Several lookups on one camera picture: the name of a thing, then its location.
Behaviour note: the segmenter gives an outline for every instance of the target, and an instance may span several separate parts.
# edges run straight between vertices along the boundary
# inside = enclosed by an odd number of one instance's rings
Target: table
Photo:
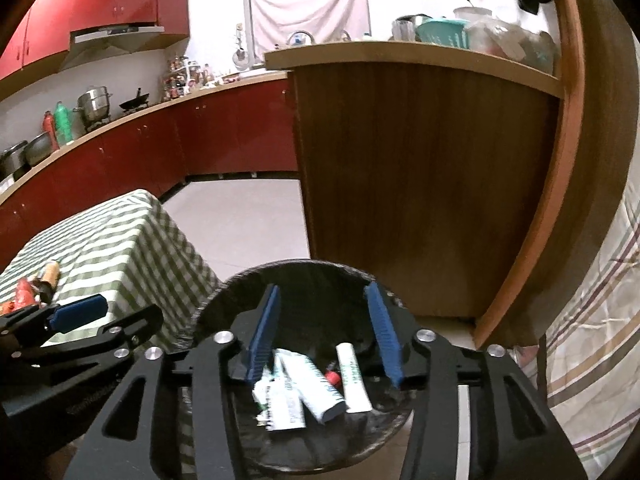
[[[169,350],[177,333],[217,287],[218,279],[183,232],[145,190],[113,198],[40,232],[0,274],[0,303],[10,300],[23,276],[49,260],[60,263],[54,302],[92,294],[109,305],[105,317],[46,344],[95,335],[100,326],[149,304],[162,309],[164,324],[148,345]]]

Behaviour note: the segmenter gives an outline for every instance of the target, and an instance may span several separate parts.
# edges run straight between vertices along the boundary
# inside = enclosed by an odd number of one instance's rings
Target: blue gripper pad
[[[262,310],[254,336],[247,348],[246,381],[253,385],[262,377],[262,370],[271,356],[273,338],[280,318],[280,288],[273,285]]]
[[[95,294],[84,300],[59,306],[49,318],[49,327],[54,332],[66,334],[106,316],[108,310],[107,300],[101,294]]]
[[[371,282],[364,289],[369,306],[369,317],[373,332],[376,335],[378,348],[380,348],[380,357],[382,357],[385,375],[391,379],[393,386],[399,388],[402,379],[404,379],[404,374],[402,373],[402,345],[398,341],[380,286],[376,282]]]

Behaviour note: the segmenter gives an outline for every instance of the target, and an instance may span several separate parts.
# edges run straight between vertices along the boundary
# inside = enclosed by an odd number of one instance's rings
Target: trash can
[[[281,312],[273,343],[307,355],[324,371],[336,359],[335,346],[371,338],[364,287],[375,278],[352,267],[316,260],[284,260],[254,267],[229,278],[194,313],[178,348],[228,330],[236,315],[254,309],[270,283],[280,287]],[[392,302],[401,301],[388,291]],[[267,431],[255,420],[259,412],[247,385],[231,388],[232,405],[244,463],[256,478],[304,474],[354,465],[379,449],[406,422],[415,392],[400,392],[381,373],[363,377],[373,410],[345,413],[326,425],[306,414],[306,428]],[[182,392],[179,409],[183,472],[193,470],[190,431],[191,393]]]

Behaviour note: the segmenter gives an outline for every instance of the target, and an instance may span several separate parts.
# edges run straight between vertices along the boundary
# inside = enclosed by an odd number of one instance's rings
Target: green bottle
[[[71,111],[62,104],[62,101],[58,101],[56,110],[53,112],[53,118],[56,121],[56,137],[60,146],[74,140],[71,135]]]

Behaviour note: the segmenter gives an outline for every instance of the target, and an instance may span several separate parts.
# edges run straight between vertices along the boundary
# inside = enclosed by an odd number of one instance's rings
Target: kitchen counter
[[[270,70],[302,66],[385,62],[441,66],[498,77],[562,98],[560,80],[529,66],[502,57],[416,41],[350,41],[297,46],[265,54]]]
[[[5,190],[5,192],[0,194],[0,205],[2,205],[4,202],[6,202],[6,200],[16,191],[18,191],[18,189],[20,189],[22,186],[24,186],[25,184],[28,183],[28,181],[30,181],[32,178],[36,177],[37,174],[39,174],[42,170],[44,170],[47,166],[49,166],[50,164],[54,163],[56,160],[58,160],[59,158],[65,156],[67,153],[72,152],[74,149],[78,148],[79,146],[82,146],[84,143],[89,142],[92,139],[95,139],[95,137],[101,136],[102,134],[113,130],[114,128],[118,127],[118,126],[123,126],[126,123],[129,123],[130,121],[139,119],[143,116],[146,116],[148,114],[152,114],[154,112],[157,112],[159,110],[163,110],[164,108],[169,108],[184,102],[188,102],[190,100],[193,99],[197,99],[197,98],[201,98],[210,94],[215,94],[217,92],[224,92],[226,90],[231,90],[233,88],[239,88],[242,86],[247,86],[247,85],[253,85],[253,84],[258,84],[258,83],[263,83],[263,82],[267,82],[267,81],[275,81],[275,80],[280,80],[280,79],[286,79],[287,78],[287,74],[285,72],[271,72],[271,73],[266,73],[266,74],[260,74],[257,76],[252,76],[246,79],[241,79],[240,81],[234,82],[234,83],[228,83],[222,86],[216,86],[215,88],[209,88],[209,89],[204,89],[204,90],[200,90],[197,92],[194,92],[192,94],[189,94],[185,97],[181,97],[178,99],[174,99],[171,101],[167,101],[164,103],[160,103],[157,104],[155,106],[150,106],[149,108],[146,108],[145,110],[140,110],[139,112],[133,113],[131,115],[128,116],[124,116],[124,117],[120,117],[119,119],[116,119],[114,121],[112,121],[109,124],[105,124],[104,126],[98,128],[97,130],[92,131],[91,133],[88,133],[82,137],[80,137],[79,139],[75,140],[73,143],[68,144],[66,146],[63,146],[62,148],[60,148],[59,150],[57,150],[56,152],[52,153],[50,156],[48,156],[45,160],[43,160],[40,164],[38,164],[35,168],[32,168],[31,171],[28,171],[27,174],[25,176],[23,176],[21,179],[19,179],[17,182],[15,182],[11,187],[9,187],[7,190]]]

